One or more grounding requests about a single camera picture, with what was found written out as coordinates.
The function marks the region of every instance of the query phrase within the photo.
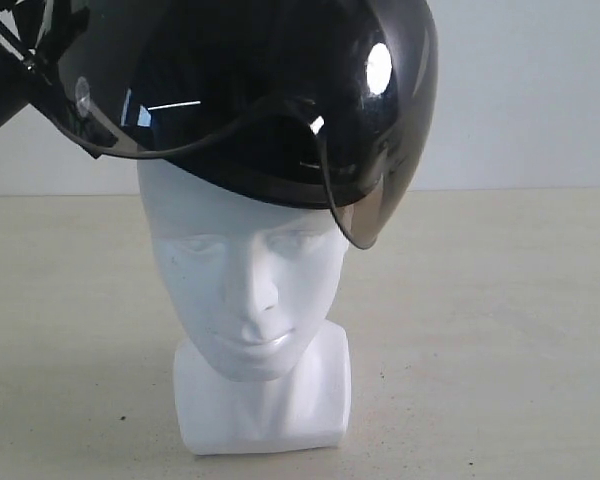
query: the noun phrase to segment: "tinted visor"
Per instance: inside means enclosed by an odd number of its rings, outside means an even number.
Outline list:
[[[48,5],[38,52],[51,87],[38,105],[74,142],[331,208],[356,246],[375,241],[428,133],[436,58],[424,0]],[[367,197],[376,202],[362,209]]]

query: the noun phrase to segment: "mannequin chin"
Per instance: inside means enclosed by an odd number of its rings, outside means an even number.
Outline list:
[[[337,443],[349,354],[344,330],[325,317],[349,243],[331,213],[251,200],[162,160],[139,161],[138,175],[158,270],[189,337],[174,372],[187,446],[212,454]]]

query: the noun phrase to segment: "mannequin base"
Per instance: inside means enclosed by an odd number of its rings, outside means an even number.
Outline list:
[[[220,376],[186,339],[175,356],[174,389],[180,434],[196,455],[337,447],[351,410],[347,336],[325,321],[287,375],[249,383]]]

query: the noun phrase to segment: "helmet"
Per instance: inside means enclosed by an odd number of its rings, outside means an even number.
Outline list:
[[[94,157],[330,209],[361,249],[411,182],[438,76],[426,0],[26,2],[28,98]]]

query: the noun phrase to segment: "mannequin head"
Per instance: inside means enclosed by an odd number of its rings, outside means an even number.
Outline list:
[[[138,162],[153,251],[194,345],[234,381],[297,364],[333,303],[349,243],[327,210],[258,202],[162,160]]]

